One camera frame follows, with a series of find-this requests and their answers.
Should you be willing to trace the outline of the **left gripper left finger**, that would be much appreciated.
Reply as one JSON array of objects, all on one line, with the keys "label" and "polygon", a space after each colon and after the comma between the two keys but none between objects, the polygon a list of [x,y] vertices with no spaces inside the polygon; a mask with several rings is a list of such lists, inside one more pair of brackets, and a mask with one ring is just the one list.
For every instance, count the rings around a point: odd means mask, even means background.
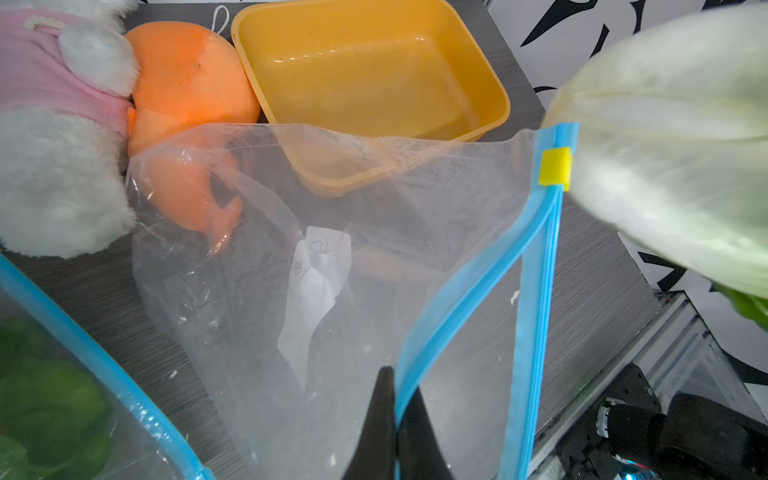
[{"label": "left gripper left finger", "polygon": [[354,455],[343,475],[348,479],[395,478],[396,423],[394,370],[382,367],[377,375]]}]

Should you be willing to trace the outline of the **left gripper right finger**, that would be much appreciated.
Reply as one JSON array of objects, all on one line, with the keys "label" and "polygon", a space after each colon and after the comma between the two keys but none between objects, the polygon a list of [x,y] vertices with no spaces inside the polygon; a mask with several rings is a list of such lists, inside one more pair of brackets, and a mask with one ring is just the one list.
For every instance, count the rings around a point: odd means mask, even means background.
[{"label": "left gripper right finger", "polygon": [[419,389],[411,398],[398,429],[397,454],[403,480],[453,479]]}]

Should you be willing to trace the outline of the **clear zipper bag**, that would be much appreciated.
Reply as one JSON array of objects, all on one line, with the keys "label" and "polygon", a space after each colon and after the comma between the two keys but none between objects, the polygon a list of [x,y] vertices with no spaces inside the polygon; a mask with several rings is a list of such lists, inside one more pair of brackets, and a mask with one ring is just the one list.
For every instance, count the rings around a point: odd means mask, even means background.
[{"label": "clear zipper bag", "polygon": [[1,476],[213,476],[120,365],[7,258],[1,260]]},{"label": "clear zipper bag", "polygon": [[133,271],[255,479],[331,479],[380,368],[395,414],[508,274],[512,318],[484,365],[497,407],[434,415],[452,474],[523,479],[533,454],[564,187],[579,127],[501,142],[208,124],[135,156]]}]

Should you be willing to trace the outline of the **chinese cabbage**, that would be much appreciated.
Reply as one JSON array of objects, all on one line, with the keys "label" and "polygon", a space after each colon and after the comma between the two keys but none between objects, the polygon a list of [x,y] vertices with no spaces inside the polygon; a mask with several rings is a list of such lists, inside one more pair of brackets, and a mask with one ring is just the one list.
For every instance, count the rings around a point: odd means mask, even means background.
[{"label": "chinese cabbage", "polygon": [[111,455],[111,402],[35,321],[1,321],[1,477],[94,479]]},{"label": "chinese cabbage", "polygon": [[721,6],[589,59],[543,125],[580,126],[570,193],[767,323],[767,7]]}]

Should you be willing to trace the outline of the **yellow plastic tray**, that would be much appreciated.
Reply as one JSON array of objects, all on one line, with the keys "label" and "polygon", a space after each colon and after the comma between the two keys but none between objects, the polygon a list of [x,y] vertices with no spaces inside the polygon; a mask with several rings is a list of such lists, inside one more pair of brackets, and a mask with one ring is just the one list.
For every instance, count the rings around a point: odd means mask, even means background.
[{"label": "yellow plastic tray", "polygon": [[286,1],[240,11],[231,36],[272,124],[471,142],[508,94],[445,1]]}]

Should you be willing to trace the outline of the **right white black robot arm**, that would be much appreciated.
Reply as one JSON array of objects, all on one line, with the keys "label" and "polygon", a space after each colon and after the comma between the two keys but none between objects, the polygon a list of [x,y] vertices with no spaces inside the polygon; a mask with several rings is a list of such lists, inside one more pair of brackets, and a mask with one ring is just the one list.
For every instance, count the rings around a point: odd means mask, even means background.
[{"label": "right white black robot arm", "polygon": [[661,479],[767,477],[767,425],[701,396],[678,393],[665,414],[609,398],[596,431],[614,458]]}]

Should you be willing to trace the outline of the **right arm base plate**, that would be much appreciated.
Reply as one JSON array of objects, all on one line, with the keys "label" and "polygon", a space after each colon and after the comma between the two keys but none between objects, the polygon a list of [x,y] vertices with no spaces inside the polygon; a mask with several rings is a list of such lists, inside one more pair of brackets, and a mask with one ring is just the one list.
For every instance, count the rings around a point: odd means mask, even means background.
[{"label": "right arm base plate", "polygon": [[559,440],[555,453],[563,468],[563,479],[615,479],[624,464],[617,460],[607,439],[599,433],[603,415],[610,403],[627,403],[632,407],[660,414],[662,409],[642,370],[630,363],[597,391],[595,400]]}]

